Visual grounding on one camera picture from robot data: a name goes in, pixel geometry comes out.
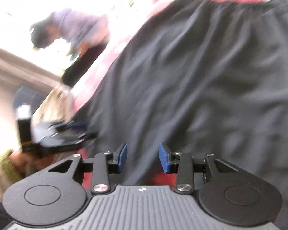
person in purple shirt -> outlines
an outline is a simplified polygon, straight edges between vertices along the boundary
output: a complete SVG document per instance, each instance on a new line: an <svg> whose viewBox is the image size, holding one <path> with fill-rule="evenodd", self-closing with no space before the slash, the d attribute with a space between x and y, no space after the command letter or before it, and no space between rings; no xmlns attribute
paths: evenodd
<svg viewBox="0 0 288 230"><path fill-rule="evenodd" d="M70 87L86 73L110 40L107 15L90 15L72 9L53 12L33 24L30 30L36 48L46 48L60 38L71 43L68 54L77 59L62 76L62 83Z"/></svg>

pink tablecloth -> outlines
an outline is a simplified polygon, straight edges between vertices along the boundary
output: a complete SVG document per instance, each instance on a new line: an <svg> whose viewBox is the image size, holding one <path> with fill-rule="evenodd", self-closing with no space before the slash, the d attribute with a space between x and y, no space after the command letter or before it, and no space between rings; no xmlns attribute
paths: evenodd
<svg viewBox="0 0 288 230"><path fill-rule="evenodd" d="M251 3L251 2L260 2L262 0L230 0L242 3ZM159 0L152 1L151 4L148 4L147 7L150 8L144 11L142 14L139 13L137 15L137 19L140 20L130 21L130 19L126 22L130 27L127 28L122 37L119 39L111 40L108 44L107 48L104 52L96 59L91 68L87 71L87 73L79 80L74 89L72 90L72 94L74 96L74 111L77 111L81 108L94 94L101 80L105 76L112 62L120 55L123 51L124 47L128 44L137 30L153 15L156 15L160 11L162 11L171 0ZM80 153L86 158L85 150L81 150ZM91 175L87 174L84 178L83 186L85 188L90 188ZM155 185L164 185L168 184L173 186L175 183L175 175L166 175L164 173L159 173L155 177L151 179L152 184Z"/></svg>

circular cap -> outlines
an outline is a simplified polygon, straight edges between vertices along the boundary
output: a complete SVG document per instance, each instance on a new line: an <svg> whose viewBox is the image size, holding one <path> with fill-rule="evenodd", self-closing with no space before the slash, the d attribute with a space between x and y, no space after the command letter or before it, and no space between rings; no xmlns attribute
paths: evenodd
<svg viewBox="0 0 288 230"><path fill-rule="evenodd" d="M177 189L179 191L190 191L192 189L192 186L190 184L183 183L183 184L178 184Z"/></svg>
<svg viewBox="0 0 288 230"><path fill-rule="evenodd" d="M49 185L39 185L32 187L25 193L28 203L36 206L45 206L56 202L61 196L61 191Z"/></svg>
<svg viewBox="0 0 288 230"><path fill-rule="evenodd" d="M106 184L97 184L93 187L96 192L105 192L108 188L109 187Z"/></svg>
<svg viewBox="0 0 288 230"><path fill-rule="evenodd" d="M260 192L253 187L236 185L225 190L225 197L233 204L249 206L260 200Z"/></svg>

red cloth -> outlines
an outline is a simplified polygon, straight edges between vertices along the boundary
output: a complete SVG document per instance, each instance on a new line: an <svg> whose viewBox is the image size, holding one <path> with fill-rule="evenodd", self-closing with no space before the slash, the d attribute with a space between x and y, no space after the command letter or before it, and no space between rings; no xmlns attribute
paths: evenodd
<svg viewBox="0 0 288 230"><path fill-rule="evenodd" d="M214 0L218 2L228 1L228 0ZM260 2L262 0L230 0L240 3L251 3L251 2ZM79 110L94 94L97 87L99 86L101 80L107 73L109 67L112 62L120 55L123 51L124 47L128 44L134 34L150 17L156 15L160 11L162 11L171 1L169 0L153 0L149 6L151 6L151 10L148 13L143 13L141 17L142 20L136 22L126 22L130 23L130 27L125 27L128 29L120 39L111 40L104 50L104 52L96 59L87 73L79 80L79 82L75 85L72 93L74 95L74 111ZM85 150L81 150L79 153L86 158ZM171 174L167 175L164 173L159 173L156 176L152 177L151 184L153 185L170 185L174 186L176 180L176 175ZM90 188L91 184L91 174L85 174L83 187Z"/></svg>

beige cloth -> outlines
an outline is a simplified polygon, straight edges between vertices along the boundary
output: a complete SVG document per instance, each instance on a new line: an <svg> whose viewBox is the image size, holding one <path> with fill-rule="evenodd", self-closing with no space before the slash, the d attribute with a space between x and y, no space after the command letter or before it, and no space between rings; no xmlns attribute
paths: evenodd
<svg viewBox="0 0 288 230"><path fill-rule="evenodd" d="M40 122L70 120L73 114L70 96L71 93L67 86L59 85L54 88L34 113L31 124L34 126ZM57 154L53 163L62 160L73 153L74 152L65 152ZM2 166L2 163L7 164L8 162L8 155L5 153L1 156L0 161L0 201L2 201L2 196L7 188L17 181L17 179L11 179L15 172L13 168L7 168L6 165L4 166L5 168L3 168Z"/></svg>

